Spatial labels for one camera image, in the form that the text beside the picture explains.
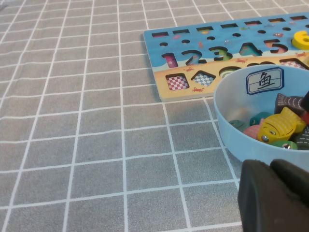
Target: fish eye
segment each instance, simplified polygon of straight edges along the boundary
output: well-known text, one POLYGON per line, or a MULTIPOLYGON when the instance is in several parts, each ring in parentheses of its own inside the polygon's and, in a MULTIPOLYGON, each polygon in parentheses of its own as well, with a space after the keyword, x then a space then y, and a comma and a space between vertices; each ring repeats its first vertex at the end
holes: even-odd
POLYGON ((289 144, 283 144, 282 148, 284 148, 284 149, 291 149, 291 146, 289 144))
POLYGON ((269 142, 269 139, 268 139, 268 137, 267 136, 265 136, 265 135, 262 135, 262 141, 263 142, 265 142, 265 143, 268 143, 269 142))
POLYGON ((271 133, 272 135, 276 135, 276 133, 273 130, 269 130, 269 133, 271 133))

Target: chinese character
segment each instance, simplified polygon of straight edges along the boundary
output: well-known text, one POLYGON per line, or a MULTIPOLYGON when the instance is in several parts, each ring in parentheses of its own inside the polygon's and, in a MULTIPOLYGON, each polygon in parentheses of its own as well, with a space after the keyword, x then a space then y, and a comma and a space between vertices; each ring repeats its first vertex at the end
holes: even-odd
POLYGON ((271 75, 267 76, 266 72, 262 72, 261 77, 260 77, 260 81, 259 81, 260 87, 258 89, 262 89, 262 88, 268 87, 270 85, 273 85, 274 83, 271 83, 270 80, 271 80, 271 75))

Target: yellow wooden fish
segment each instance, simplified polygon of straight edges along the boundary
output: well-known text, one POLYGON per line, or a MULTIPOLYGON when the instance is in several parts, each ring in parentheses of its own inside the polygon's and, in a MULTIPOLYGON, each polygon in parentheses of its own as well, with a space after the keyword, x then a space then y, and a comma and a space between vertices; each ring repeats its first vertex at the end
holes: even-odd
POLYGON ((280 114, 267 117, 257 134, 257 139, 270 144, 279 140, 289 140, 293 133, 300 133, 306 123, 288 107, 280 114))

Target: gray tablecloth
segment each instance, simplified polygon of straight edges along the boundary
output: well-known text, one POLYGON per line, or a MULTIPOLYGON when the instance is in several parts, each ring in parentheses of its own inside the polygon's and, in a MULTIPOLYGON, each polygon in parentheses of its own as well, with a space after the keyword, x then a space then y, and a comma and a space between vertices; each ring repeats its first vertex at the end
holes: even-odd
POLYGON ((212 98, 162 103, 142 34, 308 0, 0 2, 2 232, 241 231, 212 98))

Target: red checkered pattern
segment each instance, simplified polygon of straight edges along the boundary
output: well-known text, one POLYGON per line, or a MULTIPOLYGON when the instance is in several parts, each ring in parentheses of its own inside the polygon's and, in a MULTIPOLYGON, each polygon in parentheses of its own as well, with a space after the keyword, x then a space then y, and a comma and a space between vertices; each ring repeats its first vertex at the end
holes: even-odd
POLYGON ((281 62, 280 64, 284 66, 292 66, 296 68, 305 69, 301 64, 297 63, 296 61, 285 61, 285 62, 281 62))
POLYGON ((170 90, 180 90, 189 88, 187 80, 182 76, 174 76, 166 78, 170 90))

